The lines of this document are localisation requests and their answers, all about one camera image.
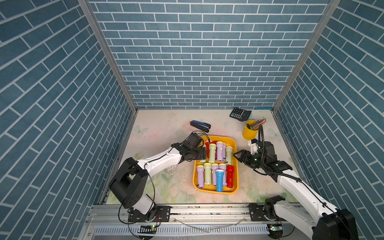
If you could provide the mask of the yellow plastic storage tray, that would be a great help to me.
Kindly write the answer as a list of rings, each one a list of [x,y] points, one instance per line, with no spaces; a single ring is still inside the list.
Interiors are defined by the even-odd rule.
[[[235,142],[235,140],[231,139],[231,138],[228,138],[228,137],[221,137],[221,136],[203,136],[202,137],[203,140],[204,140],[204,145],[203,147],[205,147],[205,141],[210,141],[211,143],[214,143],[216,144],[217,141],[222,141],[223,143],[225,143],[227,146],[232,146],[233,147],[233,153],[236,153],[238,151],[237,149],[237,144]],[[217,156],[216,156],[216,164],[221,164],[221,163],[224,163],[226,164],[226,161],[225,162],[218,162],[217,161]],[[234,194],[238,191],[239,189],[239,186],[240,186],[240,180],[239,180],[239,162],[234,158],[233,156],[233,159],[232,159],[232,166],[235,167],[235,173],[234,173],[234,187],[233,188],[228,188],[227,186],[223,186],[223,192],[220,193],[220,192],[217,192],[217,187],[213,186],[213,183],[210,185],[210,186],[204,186],[203,189],[199,189],[197,187],[197,181],[198,181],[198,178],[197,178],[197,166],[198,165],[204,165],[204,164],[201,164],[200,161],[195,161],[194,163],[194,172],[193,172],[193,186],[195,187],[196,190],[198,191],[202,191],[202,192],[206,192],[206,193],[213,193],[213,194],[225,194],[225,195],[230,195],[230,194]]]

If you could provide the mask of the red flashlight white logo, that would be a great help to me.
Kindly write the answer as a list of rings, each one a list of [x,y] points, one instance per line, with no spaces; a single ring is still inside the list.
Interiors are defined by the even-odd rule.
[[[207,160],[208,160],[209,157],[210,157],[210,148],[209,148],[210,144],[211,144],[210,141],[205,141],[205,147],[206,147],[206,153],[207,153],[207,157],[206,157],[206,159],[207,159]]]

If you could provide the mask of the purple flashlight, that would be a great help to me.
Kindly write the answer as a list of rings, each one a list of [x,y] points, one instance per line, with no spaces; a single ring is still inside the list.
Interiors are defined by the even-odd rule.
[[[199,189],[203,189],[204,186],[205,186],[204,171],[205,171],[205,169],[204,169],[203,165],[198,165],[197,166],[197,178],[198,178],[197,187]]]
[[[223,186],[227,185],[227,165],[224,163],[219,164],[219,169],[224,171]]]
[[[219,169],[219,164],[212,164],[212,183],[213,186],[217,186],[217,174],[216,171]]]
[[[217,153],[216,153],[217,161],[218,162],[225,162],[225,161],[223,161],[223,158],[222,158],[223,142],[222,141],[217,141],[216,142],[216,146],[217,146]]]
[[[225,143],[223,143],[223,147],[222,147],[222,158],[223,158],[223,161],[226,161],[227,157],[226,157],[226,150],[227,150],[227,145]]]

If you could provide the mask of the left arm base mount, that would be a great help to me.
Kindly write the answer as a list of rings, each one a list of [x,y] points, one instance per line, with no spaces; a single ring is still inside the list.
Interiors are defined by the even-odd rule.
[[[169,222],[171,206],[156,205],[147,214],[142,214],[139,210],[132,209],[129,214],[130,223],[143,223],[145,221]]]

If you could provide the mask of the blue flashlight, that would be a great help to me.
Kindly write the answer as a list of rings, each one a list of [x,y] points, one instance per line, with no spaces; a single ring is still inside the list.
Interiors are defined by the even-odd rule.
[[[225,171],[224,170],[221,170],[221,169],[216,170],[216,176],[217,176],[216,187],[217,187],[217,192],[220,192],[220,193],[222,193],[224,191],[223,190],[224,175],[225,175]]]

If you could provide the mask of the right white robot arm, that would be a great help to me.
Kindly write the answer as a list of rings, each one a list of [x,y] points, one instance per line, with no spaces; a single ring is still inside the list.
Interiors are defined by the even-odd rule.
[[[357,240],[357,223],[347,209],[339,209],[306,184],[284,161],[279,161],[270,142],[249,141],[250,150],[233,156],[254,172],[271,177],[291,193],[304,210],[290,204],[282,196],[266,199],[264,215],[274,221],[284,219],[312,240]]]

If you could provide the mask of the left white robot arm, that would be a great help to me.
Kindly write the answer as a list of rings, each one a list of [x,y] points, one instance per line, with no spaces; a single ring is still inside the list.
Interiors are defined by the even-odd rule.
[[[164,152],[147,159],[126,159],[109,183],[109,189],[125,209],[135,209],[147,220],[154,217],[157,205],[144,194],[148,179],[157,173],[185,161],[201,160],[206,156],[203,138],[191,133],[181,143],[172,144]]]

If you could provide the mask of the red flashlight plain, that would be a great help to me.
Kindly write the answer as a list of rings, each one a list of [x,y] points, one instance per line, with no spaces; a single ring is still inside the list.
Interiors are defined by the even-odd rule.
[[[227,166],[227,187],[233,188],[234,187],[234,173],[235,173],[235,167],[232,165]]]

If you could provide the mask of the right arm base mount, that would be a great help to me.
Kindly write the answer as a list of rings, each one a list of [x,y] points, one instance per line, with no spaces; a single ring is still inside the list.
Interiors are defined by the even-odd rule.
[[[260,221],[285,221],[281,216],[277,214],[276,205],[282,206],[288,204],[291,207],[291,203],[287,202],[286,199],[280,195],[267,198],[263,204],[250,203],[248,205],[249,214],[252,222]]]

